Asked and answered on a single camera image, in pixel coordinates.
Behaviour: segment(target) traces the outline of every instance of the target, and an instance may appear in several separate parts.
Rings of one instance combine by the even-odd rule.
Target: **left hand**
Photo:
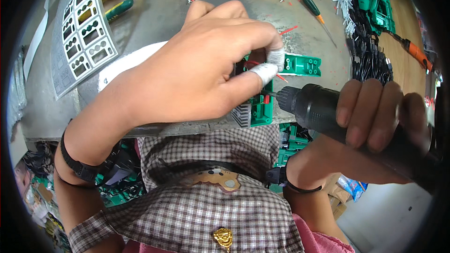
[[[105,90],[128,96],[134,126],[218,118],[262,89],[254,72],[229,77],[234,63],[259,48],[283,48],[273,25],[249,19],[239,1],[195,1],[177,35]]]

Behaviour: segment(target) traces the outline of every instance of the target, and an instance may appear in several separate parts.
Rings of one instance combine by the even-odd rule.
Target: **plaid shirt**
[[[264,178],[273,166],[278,141],[278,125],[139,138],[148,194],[76,226],[69,234],[72,250],[83,252],[119,233],[172,252],[226,252],[212,236],[225,227],[233,233],[232,252],[304,252],[287,201],[254,179]],[[251,177],[237,175],[240,188],[231,193],[211,184],[186,188],[183,180],[199,170],[174,171],[174,167],[198,160],[233,163]],[[203,170],[215,167],[226,170],[217,165]]]

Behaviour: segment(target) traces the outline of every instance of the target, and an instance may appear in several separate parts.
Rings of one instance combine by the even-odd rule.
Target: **gold brooch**
[[[216,230],[213,234],[214,239],[217,240],[217,243],[226,248],[226,251],[229,253],[229,247],[233,243],[233,234],[231,230],[226,228],[220,228]]]

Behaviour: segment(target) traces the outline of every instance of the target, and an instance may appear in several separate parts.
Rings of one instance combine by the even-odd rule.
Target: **orange power tool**
[[[420,65],[429,71],[433,68],[433,64],[427,59],[427,56],[420,51],[414,43],[408,39],[403,39],[395,33],[389,32],[397,41],[399,41],[403,47],[420,63]]]

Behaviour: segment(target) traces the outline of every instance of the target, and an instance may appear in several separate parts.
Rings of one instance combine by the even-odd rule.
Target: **screwdriver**
[[[411,54],[424,69],[431,71],[431,69],[433,68],[433,64],[427,59],[427,56],[425,56],[425,54],[422,51],[420,51],[419,47],[417,47],[413,42],[411,42],[408,39],[403,39],[399,35],[391,31],[388,32],[403,45],[403,47],[408,51],[408,53]]]
[[[286,86],[277,93],[262,90],[261,94],[276,98],[280,109],[295,115],[300,126],[346,144],[347,129],[336,122],[338,91],[307,84],[301,89]],[[413,180],[430,194],[442,175],[439,160],[430,152],[423,154],[401,126],[397,126],[391,142],[380,153],[370,152],[367,145],[356,150]]]
[[[312,0],[302,0],[303,3],[307,6],[307,8],[316,16],[316,18],[323,24],[325,27],[325,31],[327,32],[328,36],[331,38],[331,42],[333,42],[334,46],[337,48],[338,46],[333,40],[333,37],[331,36],[330,31],[328,30],[327,26],[325,25],[325,22],[322,19],[322,15],[320,14],[319,9],[317,8],[316,4]]]

